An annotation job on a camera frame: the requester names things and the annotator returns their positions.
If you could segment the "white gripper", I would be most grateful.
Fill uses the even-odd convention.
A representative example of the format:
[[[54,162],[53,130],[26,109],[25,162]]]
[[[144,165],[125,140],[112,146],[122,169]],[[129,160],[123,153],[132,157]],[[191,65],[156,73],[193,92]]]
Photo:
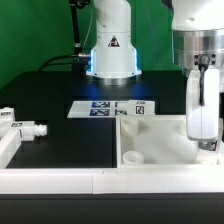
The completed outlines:
[[[202,150],[215,151],[219,131],[220,72],[208,69],[200,83],[199,70],[192,70],[186,90],[186,133]]]

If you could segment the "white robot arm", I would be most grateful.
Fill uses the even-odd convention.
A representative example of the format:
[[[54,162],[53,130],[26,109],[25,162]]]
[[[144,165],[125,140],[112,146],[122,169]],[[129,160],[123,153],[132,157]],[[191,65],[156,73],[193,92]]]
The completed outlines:
[[[131,43],[131,6],[127,0],[93,0],[96,45],[88,78],[119,85],[141,76]],[[219,133],[224,68],[224,0],[161,0],[173,13],[173,63],[187,76],[186,133],[203,150],[214,151]]]

